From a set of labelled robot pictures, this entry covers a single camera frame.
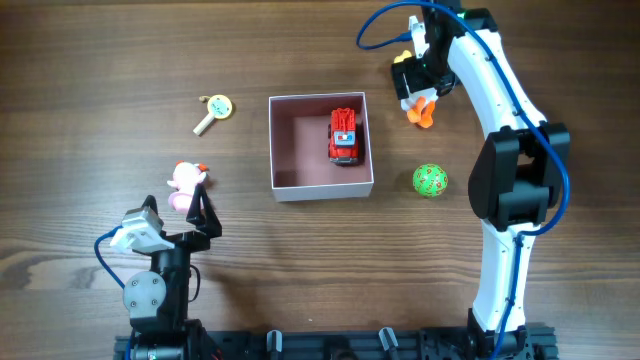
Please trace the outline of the white plush duck toy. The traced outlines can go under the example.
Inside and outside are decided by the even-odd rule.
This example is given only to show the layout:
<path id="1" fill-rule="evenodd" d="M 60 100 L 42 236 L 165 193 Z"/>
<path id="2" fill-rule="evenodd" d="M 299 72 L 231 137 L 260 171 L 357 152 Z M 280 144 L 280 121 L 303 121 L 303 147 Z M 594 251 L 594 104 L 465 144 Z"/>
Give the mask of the white plush duck toy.
<path id="1" fill-rule="evenodd" d="M 394 63 L 413 56 L 409 50 L 404 50 L 394 58 Z M 429 128 L 433 125 L 433 112 L 439 96 L 435 89 L 427 89 L 410 94 L 408 99 L 399 100 L 401 109 L 406 113 L 407 119 L 414 125 Z"/>

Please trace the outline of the red toy fire truck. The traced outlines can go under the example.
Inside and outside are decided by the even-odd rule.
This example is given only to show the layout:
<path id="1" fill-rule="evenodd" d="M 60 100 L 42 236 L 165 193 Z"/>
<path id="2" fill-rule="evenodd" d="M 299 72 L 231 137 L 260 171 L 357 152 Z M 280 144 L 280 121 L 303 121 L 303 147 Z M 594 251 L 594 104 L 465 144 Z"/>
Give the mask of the red toy fire truck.
<path id="1" fill-rule="evenodd" d="M 328 130 L 329 160 L 340 166 L 358 164 L 359 143 L 355 110 L 351 108 L 334 109 L 331 112 Z"/>

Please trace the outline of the green patterned ball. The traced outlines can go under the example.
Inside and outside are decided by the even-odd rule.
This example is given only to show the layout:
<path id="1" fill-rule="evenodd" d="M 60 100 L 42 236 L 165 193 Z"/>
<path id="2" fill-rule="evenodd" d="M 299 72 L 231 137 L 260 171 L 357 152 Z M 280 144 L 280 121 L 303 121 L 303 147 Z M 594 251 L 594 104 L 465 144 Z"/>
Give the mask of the green patterned ball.
<path id="1" fill-rule="evenodd" d="M 447 173 L 437 164 L 419 166 L 412 177 L 415 191 L 424 197 L 439 196 L 446 190 L 448 182 Z"/>

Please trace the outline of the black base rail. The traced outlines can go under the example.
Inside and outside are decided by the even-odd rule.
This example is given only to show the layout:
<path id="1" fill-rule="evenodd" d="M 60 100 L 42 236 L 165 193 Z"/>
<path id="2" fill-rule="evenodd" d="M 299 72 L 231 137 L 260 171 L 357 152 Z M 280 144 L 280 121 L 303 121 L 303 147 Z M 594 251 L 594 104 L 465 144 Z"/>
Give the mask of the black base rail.
<path id="1" fill-rule="evenodd" d="M 193 340 L 147 340 L 118 337 L 116 359 L 489 359 L 482 340 L 466 327 L 395 331 L 264 334 L 211 331 Z"/>

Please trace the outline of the wooden rattle drum toy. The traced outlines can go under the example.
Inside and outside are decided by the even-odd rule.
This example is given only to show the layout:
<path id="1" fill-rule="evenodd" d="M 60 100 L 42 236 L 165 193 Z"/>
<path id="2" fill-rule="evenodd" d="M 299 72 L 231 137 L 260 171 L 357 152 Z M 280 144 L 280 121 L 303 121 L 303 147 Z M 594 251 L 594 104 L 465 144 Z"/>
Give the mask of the wooden rattle drum toy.
<path id="1" fill-rule="evenodd" d="M 215 121 L 229 118 L 234 111 L 232 101 L 222 94 L 200 96 L 199 101 L 206 105 L 207 115 L 193 129 L 193 132 L 198 136 L 201 136 Z"/>

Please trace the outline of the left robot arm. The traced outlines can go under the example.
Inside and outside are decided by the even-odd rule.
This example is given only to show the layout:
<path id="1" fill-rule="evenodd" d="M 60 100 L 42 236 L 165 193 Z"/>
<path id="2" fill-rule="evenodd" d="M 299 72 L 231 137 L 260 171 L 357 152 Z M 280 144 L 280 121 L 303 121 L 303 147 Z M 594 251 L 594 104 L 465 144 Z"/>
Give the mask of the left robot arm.
<path id="1" fill-rule="evenodd" d="M 148 256 L 150 269 L 133 275 L 123 288 L 132 334 L 125 359 L 222 359 L 222 350 L 198 319 L 188 317 L 191 255 L 210 248 L 222 235 L 205 186 L 198 184 L 187 209 L 191 231 L 169 235 L 149 195 L 143 205 L 128 211 L 115 239 L 123 250 Z"/>

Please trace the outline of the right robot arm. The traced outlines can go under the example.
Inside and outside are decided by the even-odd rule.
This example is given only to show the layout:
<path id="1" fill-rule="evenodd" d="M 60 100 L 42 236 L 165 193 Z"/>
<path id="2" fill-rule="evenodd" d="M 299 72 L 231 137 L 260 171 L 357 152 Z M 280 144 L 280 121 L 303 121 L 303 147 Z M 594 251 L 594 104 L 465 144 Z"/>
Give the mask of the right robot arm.
<path id="1" fill-rule="evenodd" d="M 407 118 L 428 127 L 436 101 L 463 85 L 480 121 L 484 144 L 468 180 L 471 208 L 483 235 L 482 269 L 465 329 L 467 359 L 555 359 L 552 328 L 529 325 L 523 298 L 537 236 L 567 209 L 565 166 L 570 135 L 529 101 L 502 49 L 491 13 L 457 1 L 420 1 L 401 40 L 414 45 L 391 67 Z"/>

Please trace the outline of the pink open cardboard box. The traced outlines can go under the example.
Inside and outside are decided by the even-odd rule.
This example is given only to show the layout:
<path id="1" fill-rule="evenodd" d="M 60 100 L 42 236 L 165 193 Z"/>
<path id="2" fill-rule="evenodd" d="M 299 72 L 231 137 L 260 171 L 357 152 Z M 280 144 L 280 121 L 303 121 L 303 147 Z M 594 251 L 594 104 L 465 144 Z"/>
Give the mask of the pink open cardboard box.
<path id="1" fill-rule="evenodd" d="M 366 95 L 343 92 L 272 96 L 269 107 L 271 189 L 278 202 L 367 197 L 374 185 Z M 355 112 L 359 162 L 329 159 L 331 112 Z"/>

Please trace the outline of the pink plush chick toy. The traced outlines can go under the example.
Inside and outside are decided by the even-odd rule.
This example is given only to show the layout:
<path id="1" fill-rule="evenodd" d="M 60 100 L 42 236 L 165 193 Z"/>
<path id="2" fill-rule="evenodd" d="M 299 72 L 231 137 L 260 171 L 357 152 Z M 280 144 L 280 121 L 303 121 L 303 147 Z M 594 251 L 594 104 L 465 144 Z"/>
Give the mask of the pink plush chick toy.
<path id="1" fill-rule="evenodd" d="M 203 184 L 209 168 L 201 163 L 179 161 L 167 184 L 174 189 L 168 197 L 168 204 L 177 212 L 187 214 L 197 185 Z"/>

